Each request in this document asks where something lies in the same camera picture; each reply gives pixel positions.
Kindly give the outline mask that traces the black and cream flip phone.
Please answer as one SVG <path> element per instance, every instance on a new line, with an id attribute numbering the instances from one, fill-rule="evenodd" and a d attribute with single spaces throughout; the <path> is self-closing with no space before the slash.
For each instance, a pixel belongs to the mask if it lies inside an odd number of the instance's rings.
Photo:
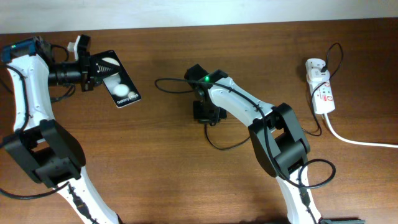
<path id="1" fill-rule="evenodd" d="M 98 60 L 104 60 L 120 66 L 120 72 L 111 75 L 110 77 L 97 77 L 101 83 L 104 83 L 117 108 L 123 108 L 142 99 L 141 94 L 138 92 L 138 89 L 131 80 L 115 51 L 108 50 L 94 54 L 91 59 L 94 64 Z"/>

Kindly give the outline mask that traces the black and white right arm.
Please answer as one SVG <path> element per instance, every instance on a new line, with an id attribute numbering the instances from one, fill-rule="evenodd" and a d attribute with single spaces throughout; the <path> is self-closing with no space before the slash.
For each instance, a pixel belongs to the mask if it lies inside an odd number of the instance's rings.
<path id="1" fill-rule="evenodd" d="M 259 165 L 279 184 L 289 223 L 321 223 L 311 193 L 320 185 L 308 183 L 310 146 L 293 109 L 257 99 L 221 70 L 209 73 L 196 64 L 184 79 L 198 97 L 196 120 L 214 126 L 230 113 L 248 128 Z"/>

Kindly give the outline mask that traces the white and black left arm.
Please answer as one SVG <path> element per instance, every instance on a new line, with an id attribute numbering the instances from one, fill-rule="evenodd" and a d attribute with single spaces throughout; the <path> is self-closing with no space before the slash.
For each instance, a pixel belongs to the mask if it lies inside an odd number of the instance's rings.
<path id="1" fill-rule="evenodd" d="M 86 171 L 86 158 L 80 143 L 53 115 L 50 85 L 77 84 L 83 91 L 95 86 L 90 69 L 90 37 L 79 35 L 66 52 L 73 52 L 75 61 L 57 63 L 54 45 L 35 36 L 6 45 L 1 51 L 2 66 L 7 68 L 13 84 L 16 118 L 13 133 L 1 144 L 20 168 L 36 183 L 44 184 L 49 192 L 37 195 L 15 195 L 5 190 L 1 194 L 17 199 L 32 200 L 52 194 L 61 195 L 83 223 L 121 223 L 91 183 Z"/>

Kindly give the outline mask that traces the white USB charger plug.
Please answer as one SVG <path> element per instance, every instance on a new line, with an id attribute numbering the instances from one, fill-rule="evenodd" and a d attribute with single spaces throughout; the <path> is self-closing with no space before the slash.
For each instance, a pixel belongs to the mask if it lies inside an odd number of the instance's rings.
<path id="1" fill-rule="evenodd" d="M 328 70 L 322 72 L 319 68 L 310 68 L 306 78 L 309 84 L 323 83 L 330 79 L 330 73 Z"/>

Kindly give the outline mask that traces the white power strip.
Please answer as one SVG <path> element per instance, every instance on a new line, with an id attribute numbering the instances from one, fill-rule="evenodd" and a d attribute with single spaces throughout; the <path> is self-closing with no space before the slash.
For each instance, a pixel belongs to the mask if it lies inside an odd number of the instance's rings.
<path id="1" fill-rule="evenodd" d="M 306 71 L 310 68 L 322 68 L 325 61 L 320 58 L 310 58 L 306 61 Z M 313 95 L 312 103 L 315 114 L 327 114 L 335 109 L 335 102 L 330 86 L 330 81 L 323 83 L 309 84 L 310 94 Z"/>

